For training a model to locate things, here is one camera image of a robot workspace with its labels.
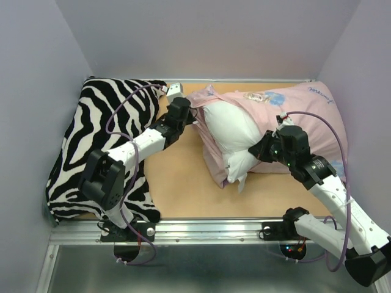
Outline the white pillow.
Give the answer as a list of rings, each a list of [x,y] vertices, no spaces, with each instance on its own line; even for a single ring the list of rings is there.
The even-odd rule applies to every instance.
[[[222,154],[227,181],[234,183],[257,164],[248,152],[262,138],[257,124],[242,108],[225,101],[202,107],[209,133]]]

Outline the pink printed pillowcase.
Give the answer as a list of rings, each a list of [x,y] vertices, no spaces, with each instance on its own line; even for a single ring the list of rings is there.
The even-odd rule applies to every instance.
[[[348,140],[340,111],[329,89],[322,82],[304,82],[292,87],[264,91],[219,93],[212,85],[188,95],[192,107],[199,108],[195,128],[203,142],[203,158],[214,182],[221,188],[230,184],[223,166],[222,154],[205,123],[203,106],[225,101],[244,109],[257,124],[262,136],[267,130],[276,130],[276,116],[292,112],[292,121],[309,137],[312,153],[325,157],[338,176],[345,180],[341,152],[348,151]],[[253,173],[288,173],[278,162],[257,160]]]

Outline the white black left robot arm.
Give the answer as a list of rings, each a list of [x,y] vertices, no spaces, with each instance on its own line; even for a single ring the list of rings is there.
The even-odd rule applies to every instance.
[[[107,151],[94,150],[89,155],[79,181],[80,192],[95,202],[115,225],[115,234],[128,241],[135,236],[134,215],[123,204],[125,175],[136,175],[139,163],[165,150],[182,135],[185,127],[195,121],[191,103],[176,97],[167,112],[136,138]]]

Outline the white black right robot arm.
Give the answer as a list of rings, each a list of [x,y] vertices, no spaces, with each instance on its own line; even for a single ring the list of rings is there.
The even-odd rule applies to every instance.
[[[281,221],[266,222],[259,231],[265,241],[306,238],[328,253],[343,258],[350,276],[369,287],[390,272],[390,235],[377,226],[354,201],[331,164],[311,152],[307,133],[298,126],[268,130],[248,152],[262,162],[278,162],[288,167],[300,182],[331,213],[344,232],[327,226],[308,210],[290,208]]]

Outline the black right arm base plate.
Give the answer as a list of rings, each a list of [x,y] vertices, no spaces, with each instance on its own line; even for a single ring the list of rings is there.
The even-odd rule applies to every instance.
[[[319,234],[298,220],[281,220],[261,222],[257,236],[264,241],[298,241],[302,237],[314,241]]]

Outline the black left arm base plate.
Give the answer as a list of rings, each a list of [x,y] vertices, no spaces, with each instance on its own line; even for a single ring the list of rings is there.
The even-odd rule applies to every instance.
[[[156,224],[149,222],[133,222],[132,227],[136,233],[129,228],[121,229],[110,221],[98,221],[97,227],[101,230],[101,242],[144,242],[139,234],[149,240],[155,241]]]

